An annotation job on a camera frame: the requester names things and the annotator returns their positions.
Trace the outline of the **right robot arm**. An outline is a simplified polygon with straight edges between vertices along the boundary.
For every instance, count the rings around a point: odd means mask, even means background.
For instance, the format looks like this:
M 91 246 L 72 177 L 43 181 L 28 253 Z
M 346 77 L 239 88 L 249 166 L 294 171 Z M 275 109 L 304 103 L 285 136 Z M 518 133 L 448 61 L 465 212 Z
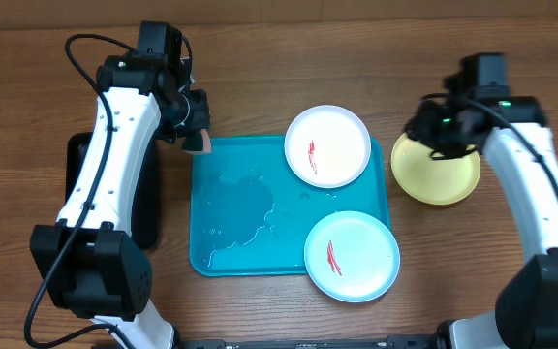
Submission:
M 439 345 L 558 348 L 558 161 L 537 99 L 427 94 L 404 130 L 435 160 L 482 155 L 504 190 L 525 259 L 494 310 L 440 326 Z

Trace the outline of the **green and pink sponge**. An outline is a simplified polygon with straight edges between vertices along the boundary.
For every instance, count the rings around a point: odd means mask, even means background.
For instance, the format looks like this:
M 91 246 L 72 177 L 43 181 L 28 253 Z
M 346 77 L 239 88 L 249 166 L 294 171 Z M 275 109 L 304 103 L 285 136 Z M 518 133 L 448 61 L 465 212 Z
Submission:
M 211 138 L 206 129 L 194 131 L 188 135 L 183 144 L 182 150 L 192 155 L 204 155 L 211 152 Z

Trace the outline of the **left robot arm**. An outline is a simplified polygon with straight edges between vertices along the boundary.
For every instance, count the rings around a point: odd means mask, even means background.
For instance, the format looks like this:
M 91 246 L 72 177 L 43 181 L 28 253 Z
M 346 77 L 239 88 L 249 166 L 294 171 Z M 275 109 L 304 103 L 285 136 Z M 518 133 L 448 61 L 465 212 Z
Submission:
M 88 78 L 96 122 L 73 189 L 53 225 L 38 225 L 30 251 L 42 277 L 25 317 L 27 344 L 43 298 L 108 332 L 123 348 L 175 348 L 174 325 L 151 299 L 144 235 L 158 227 L 157 141 L 210 151 L 209 110 L 194 87 L 193 60 L 132 50 Z

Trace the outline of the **white plate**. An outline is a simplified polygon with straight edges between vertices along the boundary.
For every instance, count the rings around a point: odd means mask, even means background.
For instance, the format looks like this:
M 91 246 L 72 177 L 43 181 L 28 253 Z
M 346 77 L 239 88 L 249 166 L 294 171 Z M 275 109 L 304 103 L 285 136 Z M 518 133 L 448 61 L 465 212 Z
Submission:
M 301 112 L 285 135 L 289 167 L 302 181 L 334 189 L 355 181 L 371 155 L 371 138 L 352 111 L 319 105 Z

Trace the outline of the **yellow-green rimmed plate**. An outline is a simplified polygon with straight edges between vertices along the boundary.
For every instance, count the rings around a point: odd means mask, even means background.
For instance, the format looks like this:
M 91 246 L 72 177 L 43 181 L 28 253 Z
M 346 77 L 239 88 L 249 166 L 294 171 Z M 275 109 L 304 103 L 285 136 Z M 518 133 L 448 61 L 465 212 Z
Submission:
M 447 206 L 462 201 L 476 188 L 481 159 L 476 152 L 452 160 L 433 160 L 431 149 L 402 134 L 395 142 L 390 165 L 395 180 L 411 197 Z

